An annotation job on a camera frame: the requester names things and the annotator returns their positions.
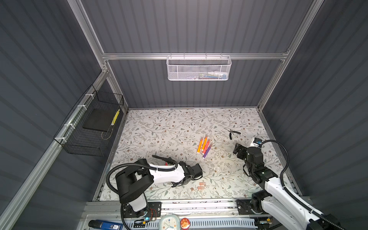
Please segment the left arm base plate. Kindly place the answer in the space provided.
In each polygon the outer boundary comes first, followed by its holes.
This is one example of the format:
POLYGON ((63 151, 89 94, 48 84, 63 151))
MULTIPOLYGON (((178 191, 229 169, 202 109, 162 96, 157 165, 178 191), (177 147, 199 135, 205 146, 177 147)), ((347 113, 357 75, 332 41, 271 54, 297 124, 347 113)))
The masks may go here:
POLYGON ((148 202, 141 210, 134 210, 130 204, 123 206, 124 218, 157 218, 161 216, 162 202, 148 202))

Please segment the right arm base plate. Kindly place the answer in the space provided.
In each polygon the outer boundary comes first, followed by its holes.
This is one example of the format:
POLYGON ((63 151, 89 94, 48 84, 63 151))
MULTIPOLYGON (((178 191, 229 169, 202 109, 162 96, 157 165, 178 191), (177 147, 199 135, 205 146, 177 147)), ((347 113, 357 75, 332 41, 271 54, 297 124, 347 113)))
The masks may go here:
POLYGON ((261 202, 257 199, 237 199, 236 206, 240 215, 268 215, 263 210, 261 202))

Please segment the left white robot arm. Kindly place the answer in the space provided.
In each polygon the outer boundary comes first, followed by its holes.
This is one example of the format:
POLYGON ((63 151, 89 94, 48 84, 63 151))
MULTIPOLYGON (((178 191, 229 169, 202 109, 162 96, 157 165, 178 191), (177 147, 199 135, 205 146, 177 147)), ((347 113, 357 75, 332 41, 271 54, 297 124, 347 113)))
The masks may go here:
POLYGON ((166 165, 154 165, 146 159, 139 159, 134 163, 114 167, 106 176, 106 184, 118 195, 120 203, 123 206, 129 205, 137 215, 148 210, 144 193, 150 186, 171 183, 172 187, 179 187, 203 177, 199 164, 189 166, 185 162, 157 155, 154 155, 154 158, 163 160, 166 165))

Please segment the orange marker pen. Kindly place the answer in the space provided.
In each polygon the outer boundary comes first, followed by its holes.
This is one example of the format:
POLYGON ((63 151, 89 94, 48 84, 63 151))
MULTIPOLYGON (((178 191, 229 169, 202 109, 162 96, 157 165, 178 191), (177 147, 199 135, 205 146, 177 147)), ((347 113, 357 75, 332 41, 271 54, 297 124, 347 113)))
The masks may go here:
POLYGON ((203 144, 202 144, 202 149, 201 152, 204 153, 205 149, 206 149, 206 145, 207 145, 207 141, 208 141, 208 136, 206 135, 203 139, 203 144))
POLYGON ((200 142, 199 142, 198 148, 197 148, 197 153, 200 153, 201 152, 203 141, 204 141, 204 138, 202 137, 201 140, 200 140, 200 142))

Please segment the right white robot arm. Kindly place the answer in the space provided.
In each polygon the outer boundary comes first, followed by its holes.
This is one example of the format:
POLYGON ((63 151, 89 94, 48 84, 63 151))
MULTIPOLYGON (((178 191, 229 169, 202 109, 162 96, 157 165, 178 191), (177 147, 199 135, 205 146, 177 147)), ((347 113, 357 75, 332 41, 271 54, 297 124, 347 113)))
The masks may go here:
POLYGON ((250 207, 253 213, 268 213, 288 230, 341 230, 340 222, 331 214, 314 208, 285 185, 285 165, 279 175, 264 163, 262 146, 268 143, 255 138, 250 146, 236 143, 233 153, 244 160, 243 171, 261 187, 252 194, 250 207))

